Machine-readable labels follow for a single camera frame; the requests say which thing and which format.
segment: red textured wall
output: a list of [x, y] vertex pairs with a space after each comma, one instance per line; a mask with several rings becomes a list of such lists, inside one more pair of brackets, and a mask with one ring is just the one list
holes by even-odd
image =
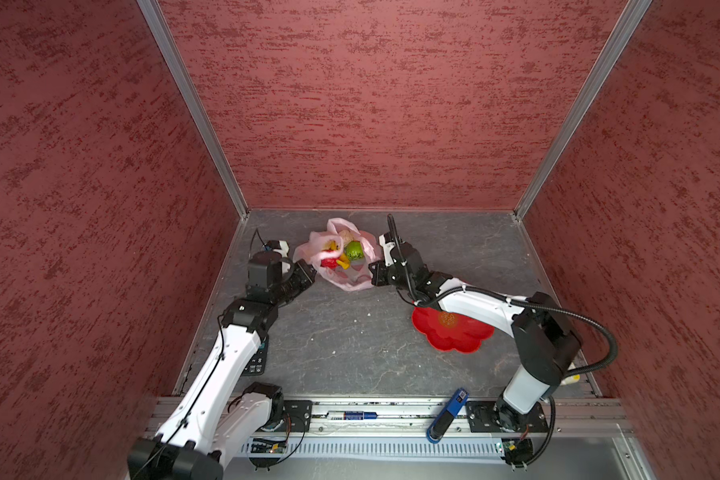
[[526, 223], [660, 478], [720, 478], [720, 1], [653, 1]]
[[160, 4], [251, 206], [511, 210], [625, 2]]
[[235, 215], [135, 2], [0, 1], [0, 479], [122, 479]]

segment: gray marble surface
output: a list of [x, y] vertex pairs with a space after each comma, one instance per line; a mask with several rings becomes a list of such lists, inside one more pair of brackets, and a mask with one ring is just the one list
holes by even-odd
[[[287, 240], [291, 249], [309, 232], [324, 231], [328, 218], [350, 220], [377, 236], [387, 231], [383, 212], [282, 211], [251, 213], [241, 241], [213, 299], [211, 319], [244, 292], [248, 247], [255, 228], [264, 241]], [[531, 295], [542, 290], [529, 264], [520, 232], [508, 214], [396, 213], [400, 236], [415, 246], [430, 270], [502, 293]], [[346, 293], [318, 277], [315, 285], [280, 309], [269, 331], [269, 357], [261, 376], [289, 395], [438, 395], [460, 386], [472, 396], [497, 396], [520, 362], [514, 341], [501, 331], [469, 355], [440, 352], [411, 323], [412, 307], [392, 287]], [[205, 322], [183, 391], [208, 356], [218, 328]], [[578, 397], [587, 385], [561, 387], [558, 397]]]

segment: red flower-shaped plate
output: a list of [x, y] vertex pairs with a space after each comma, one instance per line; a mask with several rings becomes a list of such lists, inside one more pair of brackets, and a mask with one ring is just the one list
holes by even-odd
[[492, 326], [474, 318], [431, 308], [416, 307], [411, 320], [416, 330], [427, 336], [430, 345], [442, 352], [454, 349], [476, 352], [482, 341], [494, 334]]

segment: metal base plate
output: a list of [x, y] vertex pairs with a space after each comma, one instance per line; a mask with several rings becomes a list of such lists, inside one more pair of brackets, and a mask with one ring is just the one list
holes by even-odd
[[[443, 438], [432, 444], [423, 436], [418, 438], [390, 437], [331, 437], [307, 436], [296, 450], [298, 438], [288, 442], [286, 455], [294, 458], [355, 458], [363, 460], [394, 460], [417, 462], [497, 463], [504, 450], [499, 438]], [[235, 454], [249, 458], [281, 458], [282, 454], [259, 453], [248, 442]]]
[[[467, 402], [467, 420], [469, 420], [469, 429], [472, 433], [504, 433], [504, 430], [498, 425], [481, 420], [481, 417], [485, 417], [484, 412], [494, 410], [495, 403], [493, 401]], [[544, 416], [544, 411], [539, 403], [534, 405], [534, 408], [528, 412], [528, 419], [530, 420], [528, 422], [528, 433], [547, 433], [549, 430], [547, 418]]]
[[[308, 432], [309, 423], [312, 421], [311, 400], [286, 400], [285, 414], [291, 417], [291, 432]], [[256, 433], [284, 432], [288, 425], [283, 422], [274, 430], [264, 431], [260, 428]]]
[[[237, 398], [239, 392], [232, 394]], [[181, 402], [181, 397], [162, 397], [158, 399], [154, 414], [144, 429], [144, 438], [152, 438], [157, 429], [167, 420]], [[287, 397], [286, 404], [311, 402], [311, 413], [307, 410], [307, 423], [310, 436], [334, 437], [388, 437], [388, 438], [424, 438], [424, 432], [432, 420], [443, 409], [449, 400], [447, 397], [382, 397], [382, 396], [303, 396]], [[470, 398], [468, 405], [485, 402], [493, 408], [495, 398]], [[569, 438], [631, 438], [634, 430], [626, 418], [621, 400], [618, 398], [556, 398], [557, 418], [555, 420], [555, 437]], [[547, 404], [541, 405], [545, 415], [549, 415]], [[339, 421], [328, 418], [329, 412], [364, 411], [375, 412], [378, 420]], [[223, 422], [228, 414], [222, 414]], [[301, 423], [294, 421], [292, 426], [301, 430]], [[542, 438], [546, 430], [531, 430], [532, 438]], [[506, 432], [473, 432], [470, 428], [469, 414], [462, 409], [459, 416], [448, 429], [446, 438], [467, 436], [488, 436], [495, 438], [512, 438], [521, 436], [519, 433]], [[256, 436], [266, 436], [263, 432]]]

